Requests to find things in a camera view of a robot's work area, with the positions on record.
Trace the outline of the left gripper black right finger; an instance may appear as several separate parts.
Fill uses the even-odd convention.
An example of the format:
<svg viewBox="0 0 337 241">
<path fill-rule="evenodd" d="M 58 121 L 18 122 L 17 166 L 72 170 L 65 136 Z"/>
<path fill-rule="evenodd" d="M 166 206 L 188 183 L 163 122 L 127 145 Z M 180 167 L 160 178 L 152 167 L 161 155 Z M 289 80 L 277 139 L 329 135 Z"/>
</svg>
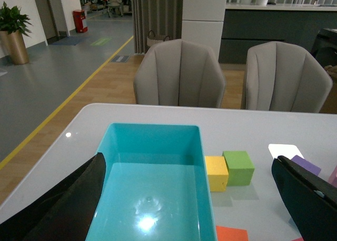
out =
<svg viewBox="0 0 337 241">
<path fill-rule="evenodd" d="M 302 238 L 336 240 L 336 187 L 282 155 L 271 172 Z"/>
</svg>

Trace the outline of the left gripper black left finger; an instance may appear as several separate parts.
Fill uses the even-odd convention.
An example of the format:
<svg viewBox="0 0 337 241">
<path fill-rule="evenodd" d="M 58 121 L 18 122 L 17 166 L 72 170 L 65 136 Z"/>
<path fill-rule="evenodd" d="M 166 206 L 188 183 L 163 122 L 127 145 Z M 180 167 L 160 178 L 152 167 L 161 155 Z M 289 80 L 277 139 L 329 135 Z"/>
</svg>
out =
<svg viewBox="0 0 337 241">
<path fill-rule="evenodd" d="M 85 240 L 100 200 L 106 161 L 97 153 L 1 223 L 1 240 Z"/>
</svg>

